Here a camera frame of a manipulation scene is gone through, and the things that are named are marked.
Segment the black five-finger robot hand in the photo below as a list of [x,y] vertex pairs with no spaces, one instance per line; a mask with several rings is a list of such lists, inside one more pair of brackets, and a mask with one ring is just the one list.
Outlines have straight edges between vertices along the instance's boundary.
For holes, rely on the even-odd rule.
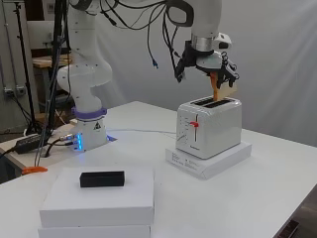
[[233,87],[235,81],[240,78],[237,66],[229,60],[226,52],[199,52],[193,48],[190,41],[185,42],[184,51],[174,70],[174,77],[178,82],[182,81],[184,70],[187,67],[195,67],[207,75],[216,72],[218,74],[216,82],[218,89],[225,82]]

